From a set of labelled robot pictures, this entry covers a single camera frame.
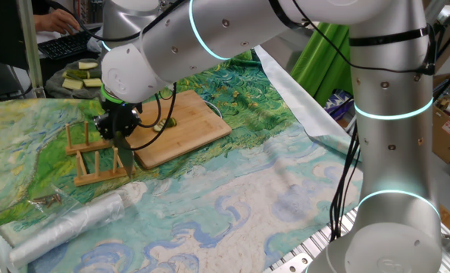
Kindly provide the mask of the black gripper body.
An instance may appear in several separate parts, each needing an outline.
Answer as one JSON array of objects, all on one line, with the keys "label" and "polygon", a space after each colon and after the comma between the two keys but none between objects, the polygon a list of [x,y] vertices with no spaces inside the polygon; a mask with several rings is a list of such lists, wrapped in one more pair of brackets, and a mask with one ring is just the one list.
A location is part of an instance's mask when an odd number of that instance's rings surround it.
[{"label": "black gripper body", "polygon": [[111,139],[114,138],[114,131],[121,132],[125,137],[128,137],[135,129],[131,121],[131,110],[135,107],[133,104],[120,103],[117,104],[105,99],[102,101],[102,109],[105,111],[104,115],[109,115],[111,118]]}]

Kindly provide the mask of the bare person hand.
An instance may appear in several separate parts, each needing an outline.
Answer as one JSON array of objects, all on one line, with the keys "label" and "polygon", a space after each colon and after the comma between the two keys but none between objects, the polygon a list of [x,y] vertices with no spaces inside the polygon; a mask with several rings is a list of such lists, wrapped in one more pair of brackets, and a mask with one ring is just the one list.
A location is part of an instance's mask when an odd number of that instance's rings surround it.
[{"label": "bare person hand", "polygon": [[33,16],[37,32],[57,32],[60,34],[73,35],[74,31],[80,29],[80,25],[72,14],[57,9],[51,13]]}]

